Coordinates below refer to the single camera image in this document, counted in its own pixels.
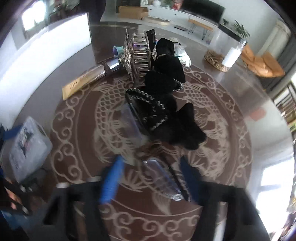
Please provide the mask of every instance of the plastic bag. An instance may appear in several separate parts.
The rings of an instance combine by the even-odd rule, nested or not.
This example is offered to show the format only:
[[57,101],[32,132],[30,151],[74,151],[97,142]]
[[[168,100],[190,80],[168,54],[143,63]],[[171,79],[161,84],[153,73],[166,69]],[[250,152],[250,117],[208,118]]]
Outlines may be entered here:
[[153,183],[161,190],[168,198],[175,201],[184,199],[177,184],[170,179],[167,172],[155,159],[149,159],[143,162],[150,173]]
[[147,142],[147,137],[141,134],[137,125],[137,120],[134,118],[128,103],[122,106],[121,121],[128,138],[134,144],[135,148]]
[[185,49],[182,47],[181,44],[175,43],[175,55],[180,60],[181,64],[185,67],[191,66],[191,60],[188,54],[186,53]]

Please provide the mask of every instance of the cardboard box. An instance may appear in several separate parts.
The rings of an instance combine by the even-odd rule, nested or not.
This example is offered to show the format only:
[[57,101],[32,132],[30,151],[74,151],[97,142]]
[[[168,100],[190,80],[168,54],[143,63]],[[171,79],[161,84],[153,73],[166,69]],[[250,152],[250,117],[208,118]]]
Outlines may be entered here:
[[134,6],[120,6],[119,15],[120,18],[134,18],[143,19],[148,16],[148,8],[146,7],[134,7]]

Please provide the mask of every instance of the glass cylinder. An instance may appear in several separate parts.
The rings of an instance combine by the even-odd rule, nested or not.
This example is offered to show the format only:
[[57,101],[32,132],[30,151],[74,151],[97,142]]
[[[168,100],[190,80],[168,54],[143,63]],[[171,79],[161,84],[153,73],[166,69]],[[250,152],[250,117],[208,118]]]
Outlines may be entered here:
[[205,54],[205,59],[220,71],[227,72],[240,56],[247,41],[219,25]]

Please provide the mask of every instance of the potted plant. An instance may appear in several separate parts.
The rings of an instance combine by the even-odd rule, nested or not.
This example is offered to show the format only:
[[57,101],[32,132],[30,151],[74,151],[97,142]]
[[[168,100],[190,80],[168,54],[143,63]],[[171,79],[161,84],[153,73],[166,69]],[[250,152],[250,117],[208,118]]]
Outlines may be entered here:
[[248,31],[244,28],[243,25],[240,25],[238,21],[235,21],[236,23],[233,25],[233,31],[235,31],[238,35],[243,37],[244,39],[247,39],[247,37],[250,37],[250,34]]
[[227,26],[229,24],[229,21],[227,19],[223,18],[222,23],[224,26]]

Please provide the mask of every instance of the wooden bench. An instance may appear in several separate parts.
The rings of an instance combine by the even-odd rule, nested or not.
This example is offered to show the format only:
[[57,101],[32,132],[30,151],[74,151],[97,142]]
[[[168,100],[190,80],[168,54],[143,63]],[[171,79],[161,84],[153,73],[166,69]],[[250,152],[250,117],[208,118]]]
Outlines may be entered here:
[[192,26],[191,26],[188,33],[193,33],[193,31],[196,29],[197,26],[200,26],[200,27],[204,28],[204,31],[203,31],[203,34],[202,34],[202,40],[204,40],[208,30],[211,31],[211,32],[213,31],[213,28],[211,28],[211,27],[209,27],[209,26],[207,26],[207,25],[205,25],[203,23],[200,23],[200,22],[198,22],[196,20],[188,19],[188,22],[192,23]]

